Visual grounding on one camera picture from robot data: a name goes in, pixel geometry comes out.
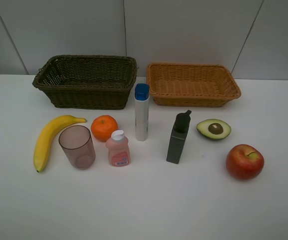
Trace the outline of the yellow banana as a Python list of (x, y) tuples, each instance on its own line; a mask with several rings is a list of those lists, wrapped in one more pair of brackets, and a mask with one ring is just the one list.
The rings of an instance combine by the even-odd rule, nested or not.
[(33, 155), (35, 170), (39, 173), (46, 167), (52, 142), (61, 130), (73, 124), (86, 122), (87, 120), (85, 118), (77, 118), (71, 115), (62, 115), (51, 120), (42, 129), (35, 145)]

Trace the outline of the orange wicker basket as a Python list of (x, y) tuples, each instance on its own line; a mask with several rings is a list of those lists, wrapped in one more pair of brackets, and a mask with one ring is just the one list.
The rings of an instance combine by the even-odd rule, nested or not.
[(241, 96), (229, 70), (219, 64), (151, 63), (146, 80), (161, 106), (219, 108)]

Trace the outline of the halved avocado with pit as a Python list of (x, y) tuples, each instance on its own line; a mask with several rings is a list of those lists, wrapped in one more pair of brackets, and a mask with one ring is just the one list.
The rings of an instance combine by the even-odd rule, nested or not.
[(211, 140), (223, 140), (232, 131), (231, 126), (220, 119), (206, 119), (196, 126), (197, 131), (204, 137)]

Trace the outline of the pink soap bottle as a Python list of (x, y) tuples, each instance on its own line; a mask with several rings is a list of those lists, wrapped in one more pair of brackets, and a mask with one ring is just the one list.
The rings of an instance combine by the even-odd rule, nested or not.
[(105, 143), (108, 149), (108, 160), (113, 167), (124, 167), (130, 164), (128, 138), (123, 130), (116, 130)]

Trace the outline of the orange mandarin fruit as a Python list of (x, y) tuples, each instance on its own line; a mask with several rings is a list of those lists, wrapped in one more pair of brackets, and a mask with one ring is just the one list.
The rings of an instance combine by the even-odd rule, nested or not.
[(90, 128), (93, 136), (100, 142), (106, 142), (111, 137), (111, 134), (118, 129), (117, 121), (110, 115), (97, 117)]

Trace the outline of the translucent pink plastic cup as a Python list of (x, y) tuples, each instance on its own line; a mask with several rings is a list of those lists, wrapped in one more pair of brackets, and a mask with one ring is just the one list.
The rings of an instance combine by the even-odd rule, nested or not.
[(66, 128), (59, 135), (58, 142), (74, 168), (86, 170), (94, 163), (96, 153), (87, 127), (73, 125)]

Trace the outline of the red apple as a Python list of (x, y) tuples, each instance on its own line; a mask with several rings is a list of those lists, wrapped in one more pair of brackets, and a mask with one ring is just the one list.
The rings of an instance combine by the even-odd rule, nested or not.
[(226, 157), (228, 173), (241, 181), (256, 178), (263, 170), (265, 160), (263, 155), (254, 147), (247, 144), (234, 146)]

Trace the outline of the dark green rectangular bottle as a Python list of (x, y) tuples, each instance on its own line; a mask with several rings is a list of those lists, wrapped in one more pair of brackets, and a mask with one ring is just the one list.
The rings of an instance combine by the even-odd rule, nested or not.
[(169, 141), (166, 161), (178, 164), (187, 138), (191, 111), (177, 114)]

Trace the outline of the white bottle with blue cap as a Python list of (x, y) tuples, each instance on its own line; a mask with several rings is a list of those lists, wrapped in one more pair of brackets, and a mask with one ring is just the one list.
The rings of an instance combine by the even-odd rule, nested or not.
[(148, 137), (149, 122), (149, 86), (138, 83), (135, 87), (135, 137), (138, 141), (145, 141)]

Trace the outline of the dark brown wicker basket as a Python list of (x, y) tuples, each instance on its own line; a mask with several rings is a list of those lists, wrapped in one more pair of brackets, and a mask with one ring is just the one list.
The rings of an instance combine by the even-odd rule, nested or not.
[(132, 57), (56, 55), (39, 69), (32, 84), (57, 108), (121, 110), (136, 77)]

